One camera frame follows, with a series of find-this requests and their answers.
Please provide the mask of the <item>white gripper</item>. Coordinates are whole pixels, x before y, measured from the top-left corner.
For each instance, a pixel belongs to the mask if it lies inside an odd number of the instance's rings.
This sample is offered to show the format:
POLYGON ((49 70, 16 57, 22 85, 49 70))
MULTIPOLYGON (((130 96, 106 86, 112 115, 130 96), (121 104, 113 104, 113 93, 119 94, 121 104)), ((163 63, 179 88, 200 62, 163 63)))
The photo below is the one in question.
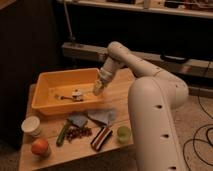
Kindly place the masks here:
POLYGON ((98 78, 94 82, 93 94, 95 96, 100 95, 111 81, 112 77, 110 75, 103 75, 99 73, 98 78))

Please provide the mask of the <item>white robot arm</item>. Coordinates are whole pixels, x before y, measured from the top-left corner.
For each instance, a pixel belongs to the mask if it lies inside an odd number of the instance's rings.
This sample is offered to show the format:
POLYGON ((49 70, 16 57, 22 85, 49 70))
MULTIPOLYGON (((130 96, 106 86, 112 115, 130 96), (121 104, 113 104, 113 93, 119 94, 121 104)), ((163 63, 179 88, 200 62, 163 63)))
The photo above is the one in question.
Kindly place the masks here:
POLYGON ((138 170, 187 171, 172 117, 172 110, 187 101, 187 84, 117 41, 108 45, 107 52, 93 93, 101 94, 123 66, 136 75, 128 90, 128 113, 138 170))

